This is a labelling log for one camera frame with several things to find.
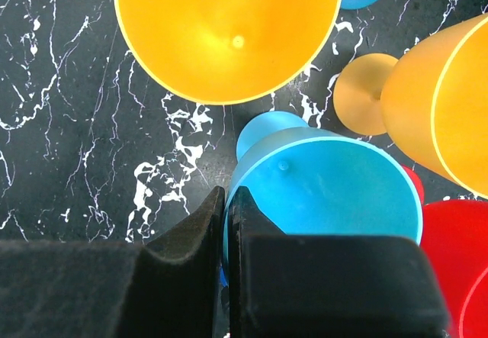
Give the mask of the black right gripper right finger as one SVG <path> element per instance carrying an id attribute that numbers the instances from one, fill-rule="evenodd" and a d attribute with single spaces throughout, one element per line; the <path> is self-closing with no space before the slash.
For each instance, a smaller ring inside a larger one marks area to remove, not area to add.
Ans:
<path id="1" fill-rule="evenodd" d="M 415 242 L 287 235 L 245 187 L 227 220 L 231 336 L 444 336 L 448 309 Z"/>

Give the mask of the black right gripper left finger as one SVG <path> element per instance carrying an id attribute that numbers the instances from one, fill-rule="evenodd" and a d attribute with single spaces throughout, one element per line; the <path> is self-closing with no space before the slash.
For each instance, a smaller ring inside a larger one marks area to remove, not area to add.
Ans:
<path id="1" fill-rule="evenodd" d="M 225 191 L 147 244 L 1 243 L 3 337 L 210 337 Z"/>

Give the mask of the red wine glass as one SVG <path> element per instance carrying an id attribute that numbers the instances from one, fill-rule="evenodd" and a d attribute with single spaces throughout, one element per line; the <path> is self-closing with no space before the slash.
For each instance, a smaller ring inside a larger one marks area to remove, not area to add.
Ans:
<path id="1" fill-rule="evenodd" d="M 451 337 L 487 336 L 487 203 L 449 199 L 422 206 L 420 246 L 445 297 Z"/>

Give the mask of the yellow wine glass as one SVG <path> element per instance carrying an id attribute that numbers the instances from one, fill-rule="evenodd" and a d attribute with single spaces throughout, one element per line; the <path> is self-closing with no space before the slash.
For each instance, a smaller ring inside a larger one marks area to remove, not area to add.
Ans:
<path id="1" fill-rule="evenodd" d="M 486 14 L 427 37 L 399 59 L 352 60 L 332 100 L 349 130 L 388 134 L 415 163 L 487 197 Z"/>

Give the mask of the orange-yellow wine glass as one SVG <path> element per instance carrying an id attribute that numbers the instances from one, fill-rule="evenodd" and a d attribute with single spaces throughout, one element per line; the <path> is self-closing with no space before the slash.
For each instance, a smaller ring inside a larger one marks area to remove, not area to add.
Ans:
<path id="1" fill-rule="evenodd" d="M 324 47 L 341 0 L 114 0 L 143 70 L 189 101 L 234 105 L 303 72 Z"/>

